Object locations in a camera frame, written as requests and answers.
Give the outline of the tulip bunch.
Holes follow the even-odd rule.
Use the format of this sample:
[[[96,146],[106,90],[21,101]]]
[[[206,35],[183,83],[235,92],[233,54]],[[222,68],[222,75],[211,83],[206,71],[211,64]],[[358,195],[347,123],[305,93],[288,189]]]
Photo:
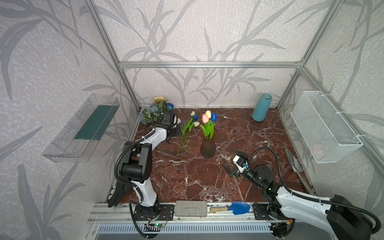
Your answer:
[[[185,125],[181,128],[181,139],[179,142],[179,147],[177,154],[181,154],[182,150],[186,149],[187,153],[189,153],[189,145],[188,145],[188,139],[190,136],[190,133],[192,132],[193,128],[197,128],[200,125],[198,121],[198,116],[195,111],[191,112],[191,118],[185,123]]]

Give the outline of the pink tulip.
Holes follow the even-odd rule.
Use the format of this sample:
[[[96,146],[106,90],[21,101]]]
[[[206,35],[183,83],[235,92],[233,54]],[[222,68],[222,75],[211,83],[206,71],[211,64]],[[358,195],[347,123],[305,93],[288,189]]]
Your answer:
[[[208,132],[208,128],[209,128],[209,121],[210,121],[210,118],[208,117],[207,114],[203,114],[202,115],[202,122],[203,124],[200,125],[200,127],[202,128],[202,131],[203,131],[203,134],[204,134],[204,138],[206,139],[209,135],[209,132]]]

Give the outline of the red glass vase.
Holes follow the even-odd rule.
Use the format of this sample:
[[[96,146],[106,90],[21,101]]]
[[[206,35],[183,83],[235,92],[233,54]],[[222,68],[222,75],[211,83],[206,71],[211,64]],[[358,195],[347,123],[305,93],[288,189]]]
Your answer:
[[[216,139],[218,135],[218,132],[214,132],[213,137],[211,139],[207,139],[204,132],[200,132],[200,137],[202,139],[200,152],[204,158],[211,158],[216,154]]]

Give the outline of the yellow cream tulip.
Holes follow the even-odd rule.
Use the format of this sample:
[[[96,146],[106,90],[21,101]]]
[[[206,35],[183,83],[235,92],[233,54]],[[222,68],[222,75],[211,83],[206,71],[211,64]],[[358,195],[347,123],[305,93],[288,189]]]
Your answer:
[[[207,115],[208,119],[211,119],[211,117],[212,117],[212,112],[211,112],[210,110],[207,110],[207,111],[205,112],[205,114]]]

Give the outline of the blue tulip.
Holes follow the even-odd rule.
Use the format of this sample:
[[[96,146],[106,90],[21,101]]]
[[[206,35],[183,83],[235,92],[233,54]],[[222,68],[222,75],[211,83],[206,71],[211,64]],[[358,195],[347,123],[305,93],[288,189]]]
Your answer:
[[[211,132],[210,132],[210,138],[212,138],[214,136],[214,128],[215,128],[215,124],[216,124],[216,121],[217,121],[217,114],[216,113],[212,113],[212,116],[211,116]]]

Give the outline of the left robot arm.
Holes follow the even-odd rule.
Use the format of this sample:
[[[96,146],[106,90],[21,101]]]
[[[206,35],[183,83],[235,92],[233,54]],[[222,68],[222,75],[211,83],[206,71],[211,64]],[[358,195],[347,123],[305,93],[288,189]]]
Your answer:
[[[136,141],[127,141],[123,152],[118,157],[114,167],[114,176],[117,180],[115,192],[108,200],[108,207],[116,207],[122,197],[131,189],[138,196],[135,203],[135,220],[145,220],[160,214],[160,203],[155,193],[150,175],[153,168],[152,151],[160,143],[181,135],[181,127],[177,124],[178,118],[173,113],[161,114],[160,120],[152,130]]]

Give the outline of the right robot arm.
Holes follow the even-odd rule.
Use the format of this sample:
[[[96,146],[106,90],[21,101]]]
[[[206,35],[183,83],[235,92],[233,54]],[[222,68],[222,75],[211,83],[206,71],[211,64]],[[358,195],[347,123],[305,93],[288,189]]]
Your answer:
[[[352,205],[346,198],[334,195],[324,198],[304,194],[275,182],[275,175],[266,165],[251,168],[252,158],[235,151],[235,171],[226,169],[229,176],[242,176],[261,189],[261,196],[269,204],[268,214],[278,219],[299,220],[322,229],[339,240],[369,240],[380,231],[382,223],[373,213]]]

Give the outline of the teal ceramic vase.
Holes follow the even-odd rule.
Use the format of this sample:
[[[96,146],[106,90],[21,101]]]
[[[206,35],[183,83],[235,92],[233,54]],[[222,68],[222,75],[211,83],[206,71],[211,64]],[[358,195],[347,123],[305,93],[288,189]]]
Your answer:
[[[270,94],[262,94],[253,113],[252,118],[254,121],[262,122],[270,108],[272,102],[272,96]]]

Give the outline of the teal hydrangea bouquet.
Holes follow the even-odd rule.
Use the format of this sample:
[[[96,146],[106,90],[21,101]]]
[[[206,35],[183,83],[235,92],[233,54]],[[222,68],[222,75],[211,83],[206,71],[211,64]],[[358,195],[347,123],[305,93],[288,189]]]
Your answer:
[[[157,123],[164,113],[170,113],[174,105],[163,96],[154,97],[154,102],[139,112],[139,120],[144,125]]]

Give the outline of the blue garden trowel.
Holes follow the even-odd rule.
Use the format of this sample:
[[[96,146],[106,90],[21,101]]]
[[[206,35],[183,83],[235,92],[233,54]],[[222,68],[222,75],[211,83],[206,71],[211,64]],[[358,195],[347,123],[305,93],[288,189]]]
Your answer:
[[[225,207],[212,207],[210,208],[211,213],[232,211],[234,215],[243,215],[249,212],[251,206],[246,202],[232,202],[230,206]]]

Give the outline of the black work glove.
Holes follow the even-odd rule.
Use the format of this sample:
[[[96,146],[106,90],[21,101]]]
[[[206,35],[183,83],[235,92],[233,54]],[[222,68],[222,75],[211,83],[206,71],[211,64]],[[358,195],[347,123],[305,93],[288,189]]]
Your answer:
[[[130,192],[131,186],[125,185],[120,182],[117,182],[115,192],[111,198],[107,201],[108,207],[116,207],[122,201],[123,196],[127,195]]]

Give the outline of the small circuit board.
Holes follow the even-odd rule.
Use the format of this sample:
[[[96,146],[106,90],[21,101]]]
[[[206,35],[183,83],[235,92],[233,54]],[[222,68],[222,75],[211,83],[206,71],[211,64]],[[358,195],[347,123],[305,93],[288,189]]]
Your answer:
[[[146,227],[149,228],[151,231],[153,231],[154,229],[164,228],[166,225],[167,223],[154,223],[154,224],[148,223],[146,224]]]

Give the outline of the clear plastic wall shelf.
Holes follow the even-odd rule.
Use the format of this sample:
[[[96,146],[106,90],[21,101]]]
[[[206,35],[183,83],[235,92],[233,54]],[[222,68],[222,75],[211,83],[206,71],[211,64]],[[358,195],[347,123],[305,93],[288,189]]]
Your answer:
[[[91,94],[43,151],[54,163],[86,163],[120,107],[117,97]]]

